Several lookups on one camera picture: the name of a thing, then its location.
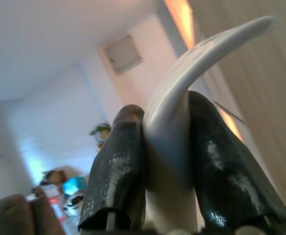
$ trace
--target orange light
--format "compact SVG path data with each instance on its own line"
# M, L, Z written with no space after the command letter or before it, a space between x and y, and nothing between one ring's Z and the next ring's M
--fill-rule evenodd
M223 109L219 108L219 111L220 111L220 114L221 114L225 124L228 126L228 128L230 128L230 130L233 132L233 134L236 135L236 137L239 138L244 143L242 136L240 134L240 131L238 130L234 119L231 116L229 116L229 114L227 112L225 112Z
M195 45L193 11L187 0L165 0L187 49Z

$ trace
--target ceiling vent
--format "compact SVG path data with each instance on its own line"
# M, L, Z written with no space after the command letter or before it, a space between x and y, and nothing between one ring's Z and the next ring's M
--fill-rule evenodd
M143 62L130 35L110 44L105 48L105 52L117 75L121 75Z

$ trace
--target beige curtain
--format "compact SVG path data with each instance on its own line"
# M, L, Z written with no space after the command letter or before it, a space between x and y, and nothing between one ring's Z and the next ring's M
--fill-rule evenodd
M206 37L264 15L277 27L219 62L286 204L286 0L189 0Z

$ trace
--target brown couch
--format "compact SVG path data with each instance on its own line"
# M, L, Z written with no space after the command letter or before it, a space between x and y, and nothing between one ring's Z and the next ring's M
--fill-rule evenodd
M46 197L21 195L0 200L0 235L65 235Z

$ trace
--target white ceiling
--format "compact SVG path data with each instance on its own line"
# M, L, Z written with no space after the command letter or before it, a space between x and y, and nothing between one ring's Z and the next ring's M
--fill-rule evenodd
M17 99L160 0L0 0L0 100Z

